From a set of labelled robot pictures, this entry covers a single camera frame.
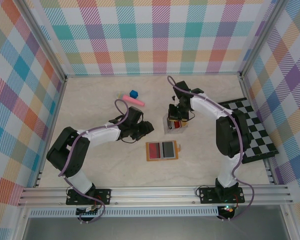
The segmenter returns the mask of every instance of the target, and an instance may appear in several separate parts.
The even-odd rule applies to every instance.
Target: beige floor
[[[217,102],[243,97],[236,75],[179,75],[174,79],[185,80],[191,89],[201,88]],[[87,177],[100,187],[213,185],[224,160],[215,144],[215,120],[197,113],[184,133],[164,135],[163,116],[174,94],[165,76],[70,78],[52,143],[65,127],[90,129],[119,116],[114,106],[116,93],[131,90],[138,91],[138,99],[145,102],[139,109],[154,131],[134,144],[117,141],[90,148],[82,167]],[[167,140],[181,145],[179,159],[147,162],[145,143]],[[58,173],[46,161],[40,187],[66,187]],[[251,184],[269,183],[263,161],[242,165],[238,177]]]

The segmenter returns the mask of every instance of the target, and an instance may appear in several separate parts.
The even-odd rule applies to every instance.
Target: black and white checkerboard
[[[250,147],[244,153],[242,160],[243,164],[270,158],[279,153],[246,98],[224,101],[220,102],[219,104],[226,109],[238,109],[245,115],[252,141]]]

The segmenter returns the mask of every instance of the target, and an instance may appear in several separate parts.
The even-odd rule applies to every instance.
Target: small blue block
[[[133,99],[136,99],[138,97],[138,92],[135,91],[135,90],[132,90],[130,92],[130,97],[133,98]]]

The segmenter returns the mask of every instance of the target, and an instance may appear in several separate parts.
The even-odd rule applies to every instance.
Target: colorful checkered wall panel
[[[288,2],[245,80],[279,151],[272,162],[295,198],[300,230],[300,0]]]
[[[0,240],[38,172],[62,82],[12,0],[0,0]]]
[[[27,2],[64,71],[75,75],[236,73],[274,5],[271,0]]]
[[[266,26],[266,22],[268,21],[273,9],[275,8],[275,5],[277,3],[278,0],[271,0],[271,3],[268,7],[268,9],[266,10],[265,12],[265,15],[263,16],[263,19],[257,29],[257,31],[255,32],[254,36],[253,36],[253,39],[249,45],[249,48],[248,50],[246,51],[245,55],[244,55],[244,58],[243,58],[243,61],[239,67],[239,72],[241,72],[250,56],[250,53],[251,51],[254,49],[255,45],[257,44],[257,41],[260,37],[260,34],[262,33],[262,31],[264,30],[264,27]]]

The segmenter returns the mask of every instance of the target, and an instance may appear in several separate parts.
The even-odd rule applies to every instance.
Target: pink eraser
[[[137,99],[134,99],[128,95],[123,95],[122,98],[121,98],[123,101],[126,101],[126,102],[129,102],[129,103],[132,103],[132,104],[135,104],[135,105],[139,105],[139,106],[144,106],[145,103],[143,101],[140,101],[140,100],[137,100]]]

